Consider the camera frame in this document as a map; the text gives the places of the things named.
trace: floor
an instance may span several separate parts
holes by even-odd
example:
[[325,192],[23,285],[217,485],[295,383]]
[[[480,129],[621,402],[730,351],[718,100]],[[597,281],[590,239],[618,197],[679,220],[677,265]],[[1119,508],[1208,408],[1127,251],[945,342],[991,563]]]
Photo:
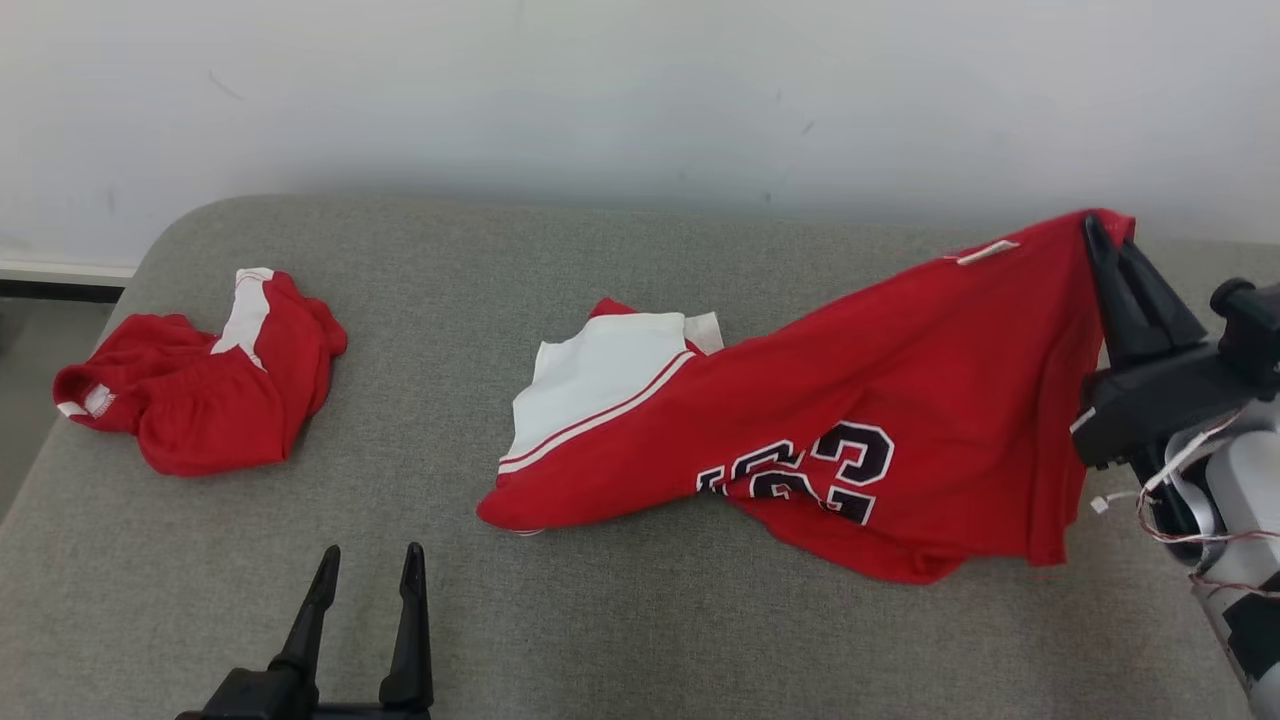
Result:
[[114,305],[0,297],[0,519],[59,416],[54,375],[83,361]]

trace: printed number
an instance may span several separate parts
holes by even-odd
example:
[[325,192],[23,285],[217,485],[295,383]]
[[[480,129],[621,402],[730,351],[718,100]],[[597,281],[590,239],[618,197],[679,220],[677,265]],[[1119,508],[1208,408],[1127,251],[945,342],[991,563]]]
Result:
[[[809,455],[827,462],[840,462],[835,473],[836,480],[865,489],[888,474],[890,462],[893,461],[893,441],[876,425],[841,421],[818,438]],[[865,525],[872,507],[876,506],[876,496],[832,484],[827,497],[822,497],[809,482],[809,475],[799,471],[801,460],[804,452],[796,455],[791,441],[778,441],[735,460],[732,474],[727,478],[724,465],[699,473],[698,492],[728,495],[730,482],[750,478],[748,480],[750,497],[791,500],[792,495],[809,496],[826,510]],[[769,469],[753,474],[765,466]]]

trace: white wall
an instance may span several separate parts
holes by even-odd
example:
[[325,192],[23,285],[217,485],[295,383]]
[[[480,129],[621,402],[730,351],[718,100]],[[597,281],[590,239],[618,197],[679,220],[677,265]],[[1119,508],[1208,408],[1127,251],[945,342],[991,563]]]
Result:
[[6,0],[0,260],[374,181],[1280,241],[1267,0]]

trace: gray upholstered bench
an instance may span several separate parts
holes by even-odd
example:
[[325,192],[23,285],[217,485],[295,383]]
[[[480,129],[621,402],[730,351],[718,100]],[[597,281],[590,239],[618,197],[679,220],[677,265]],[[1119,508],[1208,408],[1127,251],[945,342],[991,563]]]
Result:
[[[0,525],[0,716],[198,708],[279,650],[330,543],[319,685],[372,698],[411,539],[442,719],[1244,716],[1183,570],[1123,514],[1085,509],[1066,566],[973,561],[932,587],[827,564],[714,498],[534,538],[475,518],[538,342],[602,296],[717,310],[733,342],[992,234],[424,200],[197,210],[109,329],[184,313],[216,331],[236,269],[265,265],[328,301],[351,347],[284,465],[159,477],[128,437],[55,427]],[[1139,238],[1207,319],[1219,281],[1280,277],[1280,247]]]

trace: red basketball jersey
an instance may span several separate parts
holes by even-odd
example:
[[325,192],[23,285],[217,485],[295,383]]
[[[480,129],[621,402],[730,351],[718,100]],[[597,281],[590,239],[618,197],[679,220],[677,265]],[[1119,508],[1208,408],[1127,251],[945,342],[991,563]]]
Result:
[[[1096,210],[1111,237],[1133,219]],[[602,304],[543,345],[485,521],[532,532],[695,492],[897,582],[970,556],[1064,562],[1070,425],[1102,329],[1074,213],[721,348],[714,316]]]

